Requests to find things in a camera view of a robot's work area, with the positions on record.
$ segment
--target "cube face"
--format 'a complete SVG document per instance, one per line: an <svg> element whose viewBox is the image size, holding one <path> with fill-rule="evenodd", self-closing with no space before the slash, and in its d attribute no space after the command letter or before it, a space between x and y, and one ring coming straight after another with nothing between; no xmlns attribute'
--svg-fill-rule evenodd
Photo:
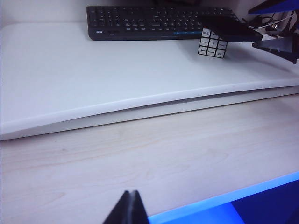
<svg viewBox="0 0 299 224"><path fill-rule="evenodd" d="M201 35L198 54L211 57L224 58L228 43L223 41L216 33L204 28Z"/></svg>

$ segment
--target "light wood surface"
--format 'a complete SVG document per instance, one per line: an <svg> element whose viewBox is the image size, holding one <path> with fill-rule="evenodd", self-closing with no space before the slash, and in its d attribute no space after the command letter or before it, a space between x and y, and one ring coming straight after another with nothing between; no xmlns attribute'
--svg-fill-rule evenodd
<svg viewBox="0 0 299 224"><path fill-rule="evenodd" d="M99 224L123 191L149 215L299 170L299 95L1 142L4 224Z"/></svg>

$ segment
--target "keyboard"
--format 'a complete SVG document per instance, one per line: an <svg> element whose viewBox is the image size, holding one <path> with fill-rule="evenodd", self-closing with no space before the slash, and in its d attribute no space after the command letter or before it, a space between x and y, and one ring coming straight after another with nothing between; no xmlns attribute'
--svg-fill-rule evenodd
<svg viewBox="0 0 299 224"><path fill-rule="evenodd" d="M88 35L94 41L199 39L200 16L227 16L222 7L105 7L88 6Z"/></svg>

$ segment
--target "blue light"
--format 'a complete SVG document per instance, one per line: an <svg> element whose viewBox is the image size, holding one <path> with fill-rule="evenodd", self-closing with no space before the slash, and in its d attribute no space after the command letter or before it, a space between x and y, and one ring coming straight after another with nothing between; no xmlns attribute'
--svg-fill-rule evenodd
<svg viewBox="0 0 299 224"><path fill-rule="evenodd" d="M227 194L223 194L220 196L212 197L200 202L196 202L193 204L189 204L187 206L170 210L167 212L163 212L160 214L156 214L154 216L149 217L149 221L151 224L165 224L169 222L168 224L178 224L178 223L170 223L170 221L174 221L176 219L180 219L186 216L193 216L199 214L200 212L204 210L209 210L213 207L224 205L227 203L230 203L232 201L235 201L240 198L244 198L250 195L254 195L256 193L269 190L278 186L281 186L283 184L290 183L292 181L299 180L299 172L292 173L289 175L285 175L273 180L269 180L260 184L256 184L247 188L243 188L240 190L236 190Z"/></svg>

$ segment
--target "white desk surface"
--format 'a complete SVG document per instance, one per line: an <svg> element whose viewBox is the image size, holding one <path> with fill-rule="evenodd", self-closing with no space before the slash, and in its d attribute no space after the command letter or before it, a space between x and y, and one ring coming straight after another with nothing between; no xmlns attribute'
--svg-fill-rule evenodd
<svg viewBox="0 0 299 224"><path fill-rule="evenodd" d="M173 100L299 86L291 62L229 43L224 59L199 40L93 42L86 23L24 23L1 31L2 133Z"/></svg>
<svg viewBox="0 0 299 224"><path fill-rule="evenodd" d="M299 95L1 142L5 224L98 224L123 191L149 215L299 170Z"/></svg>

